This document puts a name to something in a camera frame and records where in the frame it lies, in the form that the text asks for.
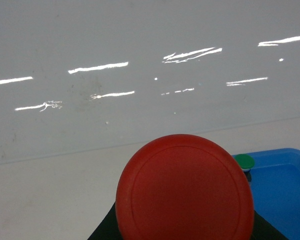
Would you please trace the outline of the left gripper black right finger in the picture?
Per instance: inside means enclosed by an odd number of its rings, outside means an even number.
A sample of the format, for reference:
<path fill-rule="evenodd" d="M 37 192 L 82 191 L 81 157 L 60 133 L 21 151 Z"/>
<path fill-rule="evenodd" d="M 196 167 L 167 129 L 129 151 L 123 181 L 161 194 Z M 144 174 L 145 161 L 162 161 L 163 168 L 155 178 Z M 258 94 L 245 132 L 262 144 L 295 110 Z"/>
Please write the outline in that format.
<path fill-rule="evenodd" d="M 288 240 L 273 225 L 254 211 L 254 223 L 250 240 Z"/>

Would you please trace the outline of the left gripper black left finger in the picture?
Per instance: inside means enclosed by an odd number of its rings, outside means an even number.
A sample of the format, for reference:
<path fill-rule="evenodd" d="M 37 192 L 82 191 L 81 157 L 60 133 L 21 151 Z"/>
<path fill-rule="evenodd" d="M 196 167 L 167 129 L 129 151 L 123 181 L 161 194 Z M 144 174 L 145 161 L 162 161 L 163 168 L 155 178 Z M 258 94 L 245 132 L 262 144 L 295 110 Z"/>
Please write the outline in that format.
<path fill-rule="evenodd" d="M 122 240 L 123 237 L 118 227 L 118 221 L 116 216 L 115 203 L 111 209 L 89 236 L 88 240 Z"/>

